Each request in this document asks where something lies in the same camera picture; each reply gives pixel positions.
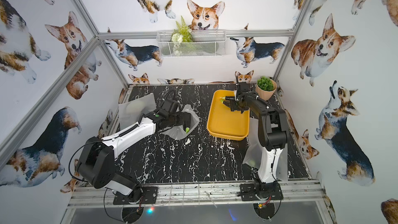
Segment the marble surface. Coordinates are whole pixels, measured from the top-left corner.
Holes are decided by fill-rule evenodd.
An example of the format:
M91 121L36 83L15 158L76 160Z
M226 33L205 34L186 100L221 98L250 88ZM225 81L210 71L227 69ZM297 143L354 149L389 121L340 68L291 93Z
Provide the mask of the marble surface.
M177 183L203 181L251 180L257 169L242 164L248 148L242 141L215 138L206 128L213 93L218 89L233 90L235 84L158 85L133 87L129 101L154 93L157 104L171 88L176 98L190 104L201 122L182 140L163 134L146 137L125 150L116 161L120 171L141 183ZM276 97L269 102L279 108ZM296 145L287 144L289 178L308 178Z

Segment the plant pot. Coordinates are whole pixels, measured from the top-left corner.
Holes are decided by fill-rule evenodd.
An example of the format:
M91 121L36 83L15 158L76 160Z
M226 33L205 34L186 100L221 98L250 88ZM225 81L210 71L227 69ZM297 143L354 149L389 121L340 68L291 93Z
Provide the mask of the plant pot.
M273 80L271 80L271 81L272 81L272 84L273 84L273 86L275 88L272 91L264 91L256 83L256 92L258 93L260 98L265 100L265 101L267 101L267 100L269 100L271 98L271 96L273 95L273 93L276 91L276 88L277 88L276 82L274 82Z

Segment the green object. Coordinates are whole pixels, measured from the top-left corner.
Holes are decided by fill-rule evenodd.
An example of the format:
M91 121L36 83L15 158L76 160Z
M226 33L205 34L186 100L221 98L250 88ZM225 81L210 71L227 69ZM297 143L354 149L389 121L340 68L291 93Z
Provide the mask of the green object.
M262 76L257 81L257 85L264 91L273 91L274 86L270 78Z

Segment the yellow tray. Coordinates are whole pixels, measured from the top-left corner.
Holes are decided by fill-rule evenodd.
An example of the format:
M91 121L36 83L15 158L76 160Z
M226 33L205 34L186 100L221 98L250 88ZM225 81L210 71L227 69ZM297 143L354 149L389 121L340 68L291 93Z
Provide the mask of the yellow tray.
M249 135L250 111L231 112L231 109L221 103L224 96L234 96L230 90L217 90L213 94L209 118L207 119L207 130L210 135L217 138L242 140Z

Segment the wire basket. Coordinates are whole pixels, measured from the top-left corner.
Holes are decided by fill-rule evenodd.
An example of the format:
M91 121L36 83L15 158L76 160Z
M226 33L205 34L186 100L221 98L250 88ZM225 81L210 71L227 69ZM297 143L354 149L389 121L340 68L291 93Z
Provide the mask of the wire basket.
M192 31L194 42L171 42L173 30L158 31L156 40L162 57L210 57L225 55L225 30Z

